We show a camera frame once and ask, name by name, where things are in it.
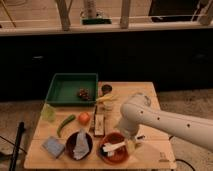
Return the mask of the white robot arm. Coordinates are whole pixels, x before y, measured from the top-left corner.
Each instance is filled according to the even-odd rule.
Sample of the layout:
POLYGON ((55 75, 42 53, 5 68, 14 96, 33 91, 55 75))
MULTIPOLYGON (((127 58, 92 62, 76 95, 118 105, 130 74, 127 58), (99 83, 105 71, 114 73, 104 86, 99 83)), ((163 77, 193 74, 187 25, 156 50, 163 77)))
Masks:
POLYGON ((126 138, 134 138, 139 127, 145 125, 213 152, 213 120, 154 109, 143 93, 124 101, 120 113, 117 129, 126 138))

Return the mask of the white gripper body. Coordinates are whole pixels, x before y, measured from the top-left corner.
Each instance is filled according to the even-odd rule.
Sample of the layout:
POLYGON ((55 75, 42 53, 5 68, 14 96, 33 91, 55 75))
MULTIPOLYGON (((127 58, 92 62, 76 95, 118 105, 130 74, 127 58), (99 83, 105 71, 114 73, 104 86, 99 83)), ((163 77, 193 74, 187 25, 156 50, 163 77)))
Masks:
POLYGON ((131 139, 131 140, 135 139, 139 131, 138 124, 133 123, 123 117, 121 117, 119 122, 116 124, 116 128, 126 139, 131 139))

